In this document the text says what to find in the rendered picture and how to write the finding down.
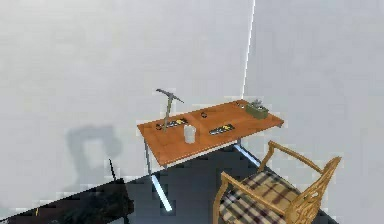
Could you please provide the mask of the white mug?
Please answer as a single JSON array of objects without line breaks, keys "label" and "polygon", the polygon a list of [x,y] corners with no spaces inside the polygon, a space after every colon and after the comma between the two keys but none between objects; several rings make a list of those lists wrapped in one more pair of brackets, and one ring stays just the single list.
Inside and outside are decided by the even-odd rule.
[{"label": "white mug", "polygon": [[184,138],[185,142],[188,144],[192,144],[195,142],[195,134],[196,134],[196,128],[192,125],[185,125],[184,126]]}]

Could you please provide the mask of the black and yellow remote control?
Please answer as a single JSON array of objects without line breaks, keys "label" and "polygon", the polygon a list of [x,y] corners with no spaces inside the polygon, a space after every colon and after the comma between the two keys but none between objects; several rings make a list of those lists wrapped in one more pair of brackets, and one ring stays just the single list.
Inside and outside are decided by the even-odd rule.
[{"label": "black and yellow remote control", "polygon": [[176,127],[176,126],[185,125],[185,124],[188,124],[188,121],[185,118],[181,118],[181,119],[176,119],[172,121],[167,121],[166,124],[164,123],[156,124],[155,128],[156,130],[162,130],[164,126],[166,126],[167,128],[171,128],[171,127]]},{"label": "black and yellow remote control", "polygon": [[228,131],[231,131],[234,129],[235,129],[235,127],[232,124],[226,124],[226,125],[223,125],[223,126],[220,126],[218,128],[210,130],[209,134],[210,135],[217,135],[217,134],[225,133],[225,132],[228,132]]}]

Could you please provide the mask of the orange wooden table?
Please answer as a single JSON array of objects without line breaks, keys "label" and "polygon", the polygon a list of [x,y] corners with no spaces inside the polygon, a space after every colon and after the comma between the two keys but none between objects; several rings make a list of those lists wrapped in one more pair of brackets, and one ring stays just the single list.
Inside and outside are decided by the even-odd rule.
[{"label": "orange wooden table", "polygon": [[[238,107],[236,102],[244,104],[244,108]],[[137,125],[138,133],[144,141],[148,174],[166,212],[172,211],[172,206],[158,178],[151,171],[149,153],[152,153],[160,167],[167,169],[181,163],[183,160],[200,156],[214,148],[221,148],[234,142],[236,142],[237,147],[240,147],[242,138],[272,127],[281,128],[284,124],[283,119],[271,113],[268,113],[265,119],[254,118],[246,112],[245,107],[247,104],[246,100],[240,99],[171,116],[171,121],[185,118],[188,121],[188,124],[185,125],[192,125],[196,128],[195,142],[192,144],[185,142],[185,125],[167,128],[166,132],[156,130],[155,125],[160,124],[160,120]],[[201,117],[202,112],[207,114],[207,118]],[[217,135],[209,134],[210,130],[226,124],[232,124],[235,129]]]}]

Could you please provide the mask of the grey desk lamp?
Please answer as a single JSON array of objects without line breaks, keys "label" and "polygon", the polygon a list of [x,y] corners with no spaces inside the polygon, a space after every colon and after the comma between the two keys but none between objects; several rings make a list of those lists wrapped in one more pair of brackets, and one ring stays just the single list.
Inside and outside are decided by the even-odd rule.
[{"label": "grey desk lamp", "polygon": [[159,93],[163,93],[164,95],[167,96],[168,100],[167,100],[167,108],[166,108],[166,113],[165,113],[165,118],[164,118],[164,125],[162,127],[162,130],[164,132],[166,132],[166,129],[167,129],[167,126],[168,126],[168,119],[169,119],[169,115],[170,115],[170,111],[171,111],[171,107],[172,107],[172,102],[176,99],[182,103],[185,103],[184,101],[182,101],[179,97],[175,96],[174,93],[171,93],[171,92],[168,92],[168,91],[165,91],[163,89],[156,89],[157,92]]}]

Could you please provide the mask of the olive green planter with plant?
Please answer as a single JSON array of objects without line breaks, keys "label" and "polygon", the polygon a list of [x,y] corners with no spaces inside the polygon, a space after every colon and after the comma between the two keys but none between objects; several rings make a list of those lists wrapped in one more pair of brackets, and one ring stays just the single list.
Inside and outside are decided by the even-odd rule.
[{"label": "olive green planter with plant", "polygon": [[269,110],[262,105],[262,101],[258,99],[248,103],[245,110],[256,119],[265,119],[269,112]]}]

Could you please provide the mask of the wooden chair with plaid cushion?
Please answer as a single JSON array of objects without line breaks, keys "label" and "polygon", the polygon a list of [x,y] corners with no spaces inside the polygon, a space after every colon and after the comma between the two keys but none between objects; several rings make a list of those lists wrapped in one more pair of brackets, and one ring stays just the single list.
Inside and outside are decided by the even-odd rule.
[{"label": "wooden chair with plaid cushion", "polygon": [[[312,224],[317,216],[322,197],[341,161],[332,158],[319,168],[305,156],[274,141],[268,142],[268,153],[257,172],[238,181],[222,172],[221,186],[213,202],[212,224]],[[278,149],[319,173],[319,178],[304,191],[265,168]]]}]

